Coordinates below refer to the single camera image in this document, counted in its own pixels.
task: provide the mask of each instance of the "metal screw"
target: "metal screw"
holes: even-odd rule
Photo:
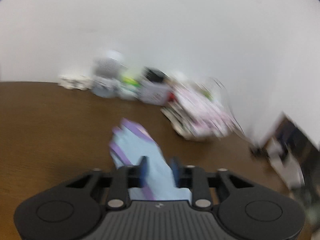
[[[124,202],[121,199],[111,199],[108,201],[108,206],[113,208],[119,208],[124,205]]]
[[[196,201],[197,207],[206,208],[206,207],[209,207],[210,205],[211,205],[211,202],[207,199],[198,199]]]

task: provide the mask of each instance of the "folded cloth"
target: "folded cloth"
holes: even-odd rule
[[[130,188],[132,200],[189,200],[187,188],[176,188],[172,170],[165,162],[157,143],[140,125],[123,119],[121,128],[113,129],[110,154],[117,168],[137,165],[142,156],[148,157],[148,174],[143,188]]]

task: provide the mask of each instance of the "cable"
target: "cable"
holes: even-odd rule
[[[232,110],[232,107],[231,107],[231,104],[230,104],[230,97],[229,97],[228,90],[226,89],[226,87],[224,86],[224,84],[222,84],[222,83],[220,82],[219,79],[216,79],[216,78],[210,78],[210,79],[212,79],[221,89],[222,89],[222,87],[223,87],[224,90],[226,91],[226,94],[227,94],[227,104],[228,104],[229,111],[230,111],[233,119],[235,120],[236,124],[239,126],[240,130],[242,131],[243,135],[245,136],[244,131],[243,131],[241,125],[239,124],[239,122],[237,121],[237,119],[236,119],[236,117],[235,117],[235,114],[233,113],[233,110]]]
[[[234,115],[234,113],[233,113],[233,110],[232,110],[232,107],[231,107],[231,103],[230,103],[230,97],[229,97],[228,90],[226,89],[226,87],[224,86],[224,84],[222,84],[222,83],[220,82],[219,79],[212,78],[212,77],[211,77],[210,79],[212,79],[212,80],[220,87],[220,89],[224,88],[224,90],[225,90],[225,92],[226,92],[226,95],[227,95],[227,96],[226,96],[226,97],[227,97],[227,104],[228,104],[229,111],[230,111],[233,119],[235,120],[236,124],[238,125],[238,127],[240,128],[240,130],[241,130],[241,132],[242,132],[242,134],[239,134],[239,133],[237,133],[236,130],[235,130],[235,131],[234,131],[235,134],[236,134],[237,136],[239,136],[241,139],[247,141],[248,143],[253,144],[253,142],[252,142],[251,140],[249,140],[249,139],[245,136],[244,131],[243,131],[241,125],[239,124],[239,122],[237,121],[237,119],[236,119],[236,117],[235,117],[235,115]]]

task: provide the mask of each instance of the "wooden table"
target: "wooden table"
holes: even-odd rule
[[[185,141],[159,106],[90,91],[66,90],[55,83],[0,83],[0,235],[20,239],[15,208],[26,198],[95,167],[114,167],[108,143],[121,118],[139,122],[158,143],[166,160],[207,171],[227,168],[273,190],[288,190],[266,161],[253,159],[249,144],[232,134],[210,143]],[[299,239],[310,239],[305,225]]]

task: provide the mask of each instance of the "circular pad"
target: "circular pad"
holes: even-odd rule
[[[73,205],[65,201],[49,201],[42,204],[37,211],[39,218],[46,222],[60,222],[73,214]]]
[[[262,186],[234,189],[217,215],[227,231],[249,240],[295,239],[305,219],[297,202]]]
[[[22,239],[70,240],[90,233],[100,218],[100,206],[88,192],[57,186],[22,202],[14,223]]]
[[[245,212],[254,220],[271,222],[282,215],[282,209],[271,201],[253,201],[245,207]]]

